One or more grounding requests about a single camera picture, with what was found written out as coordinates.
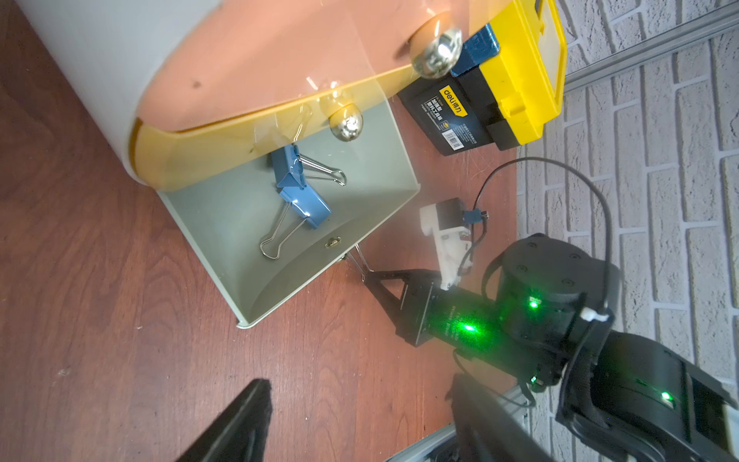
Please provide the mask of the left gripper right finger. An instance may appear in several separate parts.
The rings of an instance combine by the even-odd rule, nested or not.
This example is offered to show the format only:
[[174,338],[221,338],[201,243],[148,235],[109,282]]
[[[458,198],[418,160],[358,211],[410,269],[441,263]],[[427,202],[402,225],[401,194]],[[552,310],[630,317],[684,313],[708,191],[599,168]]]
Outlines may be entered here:
[[454,375],[450,400],[462,461],[552,460],[471,377]]

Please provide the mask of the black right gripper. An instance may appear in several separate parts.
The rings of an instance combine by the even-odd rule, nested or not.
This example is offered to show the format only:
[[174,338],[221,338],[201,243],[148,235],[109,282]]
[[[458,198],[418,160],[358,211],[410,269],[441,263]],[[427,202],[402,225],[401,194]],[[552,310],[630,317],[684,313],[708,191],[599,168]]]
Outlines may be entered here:
[[[399,296],[387,281],[403,283]],[[443,290],[435,271],[369,271],[364,284],[395,324],[396,334],[412,346],[435,338],[483,359],[503,345],[492,302],[459,287]]]

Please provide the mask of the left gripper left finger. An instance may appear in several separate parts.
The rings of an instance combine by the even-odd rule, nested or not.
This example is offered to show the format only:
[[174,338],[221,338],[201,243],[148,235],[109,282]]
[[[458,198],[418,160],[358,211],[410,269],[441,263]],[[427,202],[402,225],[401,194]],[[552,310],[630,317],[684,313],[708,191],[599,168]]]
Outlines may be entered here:
[[271,382],[254,379],[178,461],[263,461],[271,415]]

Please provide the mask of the blue binder clip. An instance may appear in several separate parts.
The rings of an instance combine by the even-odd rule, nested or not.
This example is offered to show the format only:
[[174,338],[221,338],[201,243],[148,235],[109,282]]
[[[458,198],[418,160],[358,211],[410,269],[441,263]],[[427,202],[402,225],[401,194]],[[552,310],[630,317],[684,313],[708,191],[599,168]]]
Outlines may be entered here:
[[[271,229],[271,234],[261,240],[259,244],[261,254],[265,258],[273,261],[280,258],[283,244],[285,244],[304,224],[309,225],[312,229],[318,229],[332,214],[332,210],[329,205],[310,185],[307,185],[304,188],[281,188],[279,190],[279,196],[283,199],[284,204],[280,209],[273,228]],[[299,215],[299,222],[276,246],[275,251],[273,253],[269,253],[267,246],[278,237],[280,227],[282,226],[282,223],[284,223],[290,211]]]
[[328,180],[346,186],[348,179],[341,169],[329,167],[300,153],[296,144],[288,144],[269,154],[277,188],[308,186],[308,179]]

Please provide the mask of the grey bottom drawer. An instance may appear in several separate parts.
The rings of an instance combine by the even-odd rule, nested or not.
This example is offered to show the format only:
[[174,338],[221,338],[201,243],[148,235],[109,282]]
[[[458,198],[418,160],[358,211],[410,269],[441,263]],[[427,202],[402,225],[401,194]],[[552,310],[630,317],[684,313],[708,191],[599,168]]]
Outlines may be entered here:
[[287,208],[261,158],[160,198],[238,320],[260,323],[420,190],[391,106],[364,114],[361,137],[342,144],[321,132],[299,151],[341,169],[346,186],[309,180],[332,213],[318,228]]

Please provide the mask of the yellow drawer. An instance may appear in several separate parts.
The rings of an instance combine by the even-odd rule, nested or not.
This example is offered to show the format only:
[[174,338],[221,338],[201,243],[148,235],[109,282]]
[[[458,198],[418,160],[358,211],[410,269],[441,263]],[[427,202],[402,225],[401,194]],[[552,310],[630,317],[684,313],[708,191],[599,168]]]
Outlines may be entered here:
[[144,123],[138,116],[130,140],[130,159],[145,184],[173,192],[262,157],[321,131],[331,131],[350,114],[361,115],[413,83],[419,71],[413,61],[445,36],[464,38],[504,8],[501,1],[465,1],[468,28],[437,15],[408,42],[411,63],[393,71],[224,121],[169,132]]

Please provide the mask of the orange top drawer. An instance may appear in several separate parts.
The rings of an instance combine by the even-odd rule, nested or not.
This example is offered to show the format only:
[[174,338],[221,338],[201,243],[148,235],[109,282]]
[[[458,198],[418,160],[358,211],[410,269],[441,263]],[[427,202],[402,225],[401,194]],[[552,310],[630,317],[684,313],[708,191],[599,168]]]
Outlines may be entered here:
[[179,132],[406,67],[437,15],[468,28],[465,1],[223,1],[169,54],[138,116]]

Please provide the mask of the blue binder clip shiny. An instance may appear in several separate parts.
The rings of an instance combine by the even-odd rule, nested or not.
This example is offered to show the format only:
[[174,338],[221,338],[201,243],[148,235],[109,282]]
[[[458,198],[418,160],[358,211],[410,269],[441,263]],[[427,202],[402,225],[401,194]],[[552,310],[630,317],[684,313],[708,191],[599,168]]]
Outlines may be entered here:
[[344,260],[350,261],[358,269],[362,281],[365,281],[367,276],[373,272],[361,250],[360,244],[356,244],[353,248],[350,248],[344,255]]

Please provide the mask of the round white drawer cabinet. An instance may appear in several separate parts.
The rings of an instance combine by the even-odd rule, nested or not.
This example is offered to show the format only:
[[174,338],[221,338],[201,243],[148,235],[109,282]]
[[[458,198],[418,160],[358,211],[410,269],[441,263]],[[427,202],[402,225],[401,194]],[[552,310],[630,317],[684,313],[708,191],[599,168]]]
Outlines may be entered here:
[[40,1],[19,8],[134,179],[137,109],[169,54],[219,7],[214,0]]

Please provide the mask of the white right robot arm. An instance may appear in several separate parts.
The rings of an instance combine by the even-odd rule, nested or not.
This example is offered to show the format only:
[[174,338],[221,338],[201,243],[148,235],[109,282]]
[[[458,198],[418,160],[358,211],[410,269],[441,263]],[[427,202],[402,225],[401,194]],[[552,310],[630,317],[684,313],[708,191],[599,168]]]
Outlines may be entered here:
[[496,296],[443,289],[429,269],[363,280],[412,346],[436,338],[517,379],[557,387],[556,420],[615,461],[734,461],[738,405],[718,380],[658,342],[613,329],[619,270],[535,234],[485,271]]

